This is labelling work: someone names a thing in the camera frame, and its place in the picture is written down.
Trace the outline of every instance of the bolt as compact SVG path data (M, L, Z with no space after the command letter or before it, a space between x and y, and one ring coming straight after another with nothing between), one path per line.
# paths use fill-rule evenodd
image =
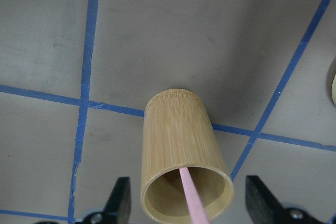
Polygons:
M91 224L98 224L103 220L103 216L100 213L93 215L90 219Z
M289 212L293 219L301 220L303 219L303 213L299 210L293 209Z

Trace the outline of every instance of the beige object edge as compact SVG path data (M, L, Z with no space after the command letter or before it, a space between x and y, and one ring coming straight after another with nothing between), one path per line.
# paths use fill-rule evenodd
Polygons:
M141 206L159 223L191 223L180 167L189 167L209 219L233 200L234 189L201 99L183 89L155 95L145 108Z
M332 82L331 96L332 96L332 101L336 105L336 75L334 77L334 81Z

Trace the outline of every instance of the wooden cup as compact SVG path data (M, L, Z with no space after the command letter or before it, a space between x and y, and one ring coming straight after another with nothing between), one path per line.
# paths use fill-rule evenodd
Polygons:
M188 167L209 219L233 200L233 184L200 98L183 89L145 108L141 206L159 223L191 223L179 168Z

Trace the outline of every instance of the gray floor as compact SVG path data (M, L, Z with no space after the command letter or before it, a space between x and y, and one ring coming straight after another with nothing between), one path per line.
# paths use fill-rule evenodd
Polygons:
M143 118L135 114L165 89L185 88L201 97L233 170L320 2L99 0L89 97L98 106L90 105L86 117L75 217L102 207L115 180L130 176L130 223L154 223L140 206ZM49 216L63 224L88 0L0 3L0 222ZM335 214L335 16L331 0L234 179L231 207L212 223L252 223L244 205L249 174L259 175L286 206L323 222Z

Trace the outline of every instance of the pink stick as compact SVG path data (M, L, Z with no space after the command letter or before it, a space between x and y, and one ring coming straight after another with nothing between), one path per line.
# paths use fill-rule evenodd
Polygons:
M197 193L194 182L191 179L188 168L180 168L180 175L192 223L209 224L209 219L203 208L200 196Z

